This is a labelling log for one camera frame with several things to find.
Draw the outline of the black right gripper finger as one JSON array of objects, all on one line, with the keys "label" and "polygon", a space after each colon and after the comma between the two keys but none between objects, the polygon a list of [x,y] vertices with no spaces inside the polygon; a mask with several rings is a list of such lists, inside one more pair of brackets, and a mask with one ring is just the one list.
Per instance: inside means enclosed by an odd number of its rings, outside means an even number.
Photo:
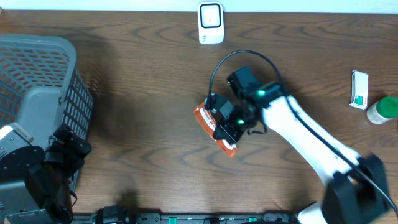
[{"label": "black right gripper finger", "polygon": [[218,124],[213,133],[215,140],[226,140],[230,144],[237,143],[241,138],[241,131],[229,124]]},{"label": "black right gripper finger", "polygon": [[229,115],[220,118],[216,125],[217,130],[235,131],[236,130],[236,112],[232,111]]}]

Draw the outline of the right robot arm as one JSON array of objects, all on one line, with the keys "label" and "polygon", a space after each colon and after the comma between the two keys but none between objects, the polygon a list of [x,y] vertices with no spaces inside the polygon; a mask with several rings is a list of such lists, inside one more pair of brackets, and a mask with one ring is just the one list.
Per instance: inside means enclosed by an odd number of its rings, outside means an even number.
[{"label": "right robot arm", "polygon": [[361,156],[314,121],[286,94],[283,85],[261,83],[248,67],[233,72],[227,82],[239,105],[214,95],[222,119],[213,138],[236,149],[241,136],[262,123],[282,136],[314,169],[326,187],[322,202],[299,211],[299,223],[371,223],[397,206],[389,195],[384,164],[376,155]]}]

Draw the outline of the white green toothpaste box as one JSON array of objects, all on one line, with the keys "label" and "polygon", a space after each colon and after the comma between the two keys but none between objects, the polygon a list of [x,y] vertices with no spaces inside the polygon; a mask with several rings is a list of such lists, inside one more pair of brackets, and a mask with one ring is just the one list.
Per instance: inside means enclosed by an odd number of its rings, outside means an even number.
[{"label": "white green toothpaste box", "polygon": [[352,70],[352,92],[350,106],[365,110],[368,107],[369,75],[358,70]]}]

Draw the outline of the green lid jar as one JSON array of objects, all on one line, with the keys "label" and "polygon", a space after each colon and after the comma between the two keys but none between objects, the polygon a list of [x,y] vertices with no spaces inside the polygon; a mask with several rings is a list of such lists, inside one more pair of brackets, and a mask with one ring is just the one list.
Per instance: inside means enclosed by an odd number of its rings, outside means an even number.
[{"label": "green lid jar", "polygon": [[397,98],[386,96],[370,106],[366,116],[373,124],[383,124],[397,117]]}]

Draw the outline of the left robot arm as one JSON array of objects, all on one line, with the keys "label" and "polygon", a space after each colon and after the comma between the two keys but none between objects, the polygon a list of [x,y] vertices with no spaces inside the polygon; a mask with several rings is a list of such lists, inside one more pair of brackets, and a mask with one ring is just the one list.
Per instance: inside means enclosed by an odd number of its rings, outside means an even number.
[{"label": "left robot arm", "polygon": [[71,223],[77,196],[70,179],[83,167],[91,145],[66,124],[48,149],[17,123],[1,128],[1,221]]}]

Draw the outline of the orange chocolate bar wrapper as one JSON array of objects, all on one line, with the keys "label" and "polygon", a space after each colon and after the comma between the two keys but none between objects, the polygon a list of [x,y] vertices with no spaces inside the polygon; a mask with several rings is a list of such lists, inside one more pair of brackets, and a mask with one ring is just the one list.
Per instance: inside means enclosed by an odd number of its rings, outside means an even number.
[{"label": "orange chocolate bar wrapper", "polygon": [[193,114],[196,118],[196,120],[199,122],[201,127],[205,130],[205,132],[214,140],[214,142],[217,143],[219,148],[230,158],[232,158],[237,149],[238,146],[236,144],[230,144],[227,140],[221,139],[221,140],[216,140],[213,135],[215,133],[216,129],[216,121],[214,117],[212,117],[211,113],[205,109],[205,102],[197,106],[193,110]]}]

